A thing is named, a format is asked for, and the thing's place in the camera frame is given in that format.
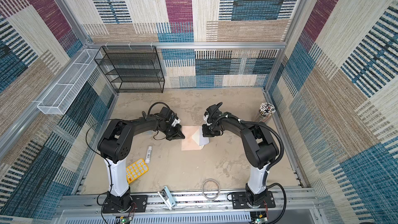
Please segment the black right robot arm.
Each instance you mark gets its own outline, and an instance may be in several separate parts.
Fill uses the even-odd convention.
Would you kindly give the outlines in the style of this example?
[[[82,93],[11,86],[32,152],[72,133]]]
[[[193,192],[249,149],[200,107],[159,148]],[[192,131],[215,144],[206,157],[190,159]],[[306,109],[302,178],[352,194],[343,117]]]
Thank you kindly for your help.
[[[245,197],[249,207],[259,207],[268,198],[270,170],[283,158],[285,147],[278,133],[264,122],[245,121],[229,112],[221,112],[222,103],[211,105],[204,113],[203,137],[214,138],[231,132],[241,138],[245,156],[251,165]]]

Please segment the white letter with green border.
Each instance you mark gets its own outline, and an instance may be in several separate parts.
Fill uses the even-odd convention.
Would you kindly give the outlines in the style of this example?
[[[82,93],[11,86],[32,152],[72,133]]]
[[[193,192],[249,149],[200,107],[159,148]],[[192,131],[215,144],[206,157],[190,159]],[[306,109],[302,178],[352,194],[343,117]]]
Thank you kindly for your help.
[[[208,137],[203,137],[203,135],[200,134],[199,146],[204,146],[204,145],[207,145],[208,143],[209,143],[209,138]]]

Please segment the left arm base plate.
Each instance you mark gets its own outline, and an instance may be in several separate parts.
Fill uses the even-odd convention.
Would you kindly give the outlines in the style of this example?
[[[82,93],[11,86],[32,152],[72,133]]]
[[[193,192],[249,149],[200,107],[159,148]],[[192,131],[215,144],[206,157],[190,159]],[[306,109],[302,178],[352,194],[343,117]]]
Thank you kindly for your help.
[[[117,214],[117,213],[143,213],[147,207],[147,195],[130,195],[123,197],[115,197],[109,195],[105,199],[102,207],[103,214]]]

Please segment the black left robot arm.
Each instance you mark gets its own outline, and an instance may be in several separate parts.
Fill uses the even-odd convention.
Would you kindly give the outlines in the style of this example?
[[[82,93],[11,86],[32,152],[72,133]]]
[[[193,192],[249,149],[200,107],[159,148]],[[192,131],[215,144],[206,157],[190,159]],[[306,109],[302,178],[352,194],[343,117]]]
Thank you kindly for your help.
[[[105,208],[125,213],[132,207],[131,190],[126,178],[126,158],[131,151],[134,136],[154,131],[164,133],[168,141],[185,138],[177,114],[167,104],[162,104],[164,107],[159,113],[142,112],[142,117],[133,120],[113,119],[107,126],[97,145],[107,166],[109,180]]]

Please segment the pink envelope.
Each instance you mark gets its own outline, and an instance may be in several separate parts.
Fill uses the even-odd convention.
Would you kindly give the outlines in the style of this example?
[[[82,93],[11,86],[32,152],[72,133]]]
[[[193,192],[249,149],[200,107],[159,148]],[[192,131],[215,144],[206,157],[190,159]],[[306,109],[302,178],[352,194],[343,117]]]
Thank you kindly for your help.
[[[203,135],[202,126],[183,126],[182,132],[185,139],[181,141],[181,150],[201,150],[205,146],[199,146],[200,134]]]

